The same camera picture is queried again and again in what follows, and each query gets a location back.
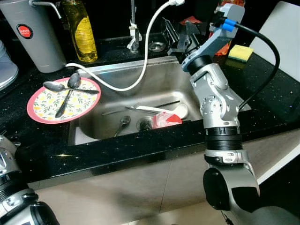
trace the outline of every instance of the yellow dish soap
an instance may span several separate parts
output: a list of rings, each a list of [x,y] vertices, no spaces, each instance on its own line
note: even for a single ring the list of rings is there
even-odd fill
[[[78,59],[83,62],[97,60],[97,50],[89,16],[81,0],[62,0],[62,8],[67,17],[72,41]]]

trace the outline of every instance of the stainless steel sink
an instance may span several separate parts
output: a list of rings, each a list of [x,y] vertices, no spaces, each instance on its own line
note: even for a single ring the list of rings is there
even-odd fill
[[[107,83],[122,88],[135,82],[142,67],[143,60],[91,67],[90,70]],[[90,75],[81,70],[79,73],[83,77],[90,78]],[[199,111],[199,101],[193,92],[189,78],[190,74],[182,71],[175,57],[162,57],[148,60],[144,78],[130,91],[115,92],[100,85],[99,103],[88,114],[71,122],[69,144],[112,138],[120,125],[121,117],[125,115],[131,117],[131,122],[119,135],[135,133],[139,131],[137,123],[141,118],[153,116],[148,112],[124,110],[125,106],[156,106],[180,101],[162,108],[173,110],[179,104],[186,104],[188,116],[183,121],[200,120],[202,117]],[[115,110],[124,111],[102,115]]]

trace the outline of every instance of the white hose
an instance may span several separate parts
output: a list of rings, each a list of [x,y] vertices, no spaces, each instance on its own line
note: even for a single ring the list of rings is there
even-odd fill
[[[134,82],[132,85],[130,85],[127,88],[116,88],[111,86],[110,84],[106,83],[105,81],[103,81],[102,79],[100,79],[98,76],[96,76],[95,74],[93,74],[91,71],[89,71],[86,67],[77,64],[77,63],[68,63],[66,65],[66,67],[77,67],[82,69],[83,71],[85,71],[86,73],[88,73],[89,75],[91,75],[93,78],[95,78],[97,81],[99,81],[100,83],[102,83],[104,86],[108,87],[109,89],[115,90],[115,91],[128,91],[133,89],[143,78],[145,71],[146,71],[146,67],[147,67],[147,60],[148,60],[148,42],[149,42],[149,35],[150,35],[150,30],[151,27],[154,23],[154,21],[156,20],[157,16],[168,6],[170,5],[174,5],[176,3],[176,0],[169,0],[167,1],[165,4],[163,4],[153,15],[153,17],[151,18],[148,28],[147,28],[147,32],[146,32],[146,39],[145,39],[145,59],[144,59],[144,64],[142,67],[142,72],[139,76],[139,78],[136,80],[136,82]]]

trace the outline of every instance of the sponge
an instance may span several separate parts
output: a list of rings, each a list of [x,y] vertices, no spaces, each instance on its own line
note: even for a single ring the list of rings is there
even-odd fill
[[[235,45],[229,52],[228,57],[247,62],[253,52],[253,48]]]

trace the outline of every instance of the red-rimmed plate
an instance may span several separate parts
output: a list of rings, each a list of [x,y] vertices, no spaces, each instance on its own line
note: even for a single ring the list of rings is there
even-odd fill
[[[69,78],[62,78],[56,80],[56,82],[67,87],[68,80]],[[68,90],[53,92],[42,87],[29,99],[27,113],[33,120],[46,124],[58,124],[75,120],[88,113],[98,103],[101,96],[99,85],[91,79],[82,77],[79,89],[98,90],[99,93],[92,95],[73,91],[64,114],[59,118],[55,118],[55,114],[64,101]]]

